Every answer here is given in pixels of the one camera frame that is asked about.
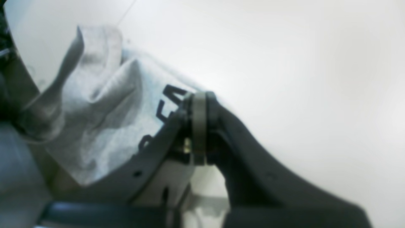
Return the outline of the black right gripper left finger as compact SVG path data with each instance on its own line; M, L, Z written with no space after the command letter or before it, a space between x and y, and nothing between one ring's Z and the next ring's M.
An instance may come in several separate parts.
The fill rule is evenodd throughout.
M49 228L182 228L179 203L206 164L207 93L188 93L141 152L98 182L47 207Z

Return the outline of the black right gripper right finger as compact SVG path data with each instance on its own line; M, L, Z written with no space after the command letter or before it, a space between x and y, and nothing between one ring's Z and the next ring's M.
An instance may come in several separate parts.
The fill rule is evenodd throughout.
M225 228L370 228L359 206L302 179L269 154L244 124L207 98L207 163L225 179Z

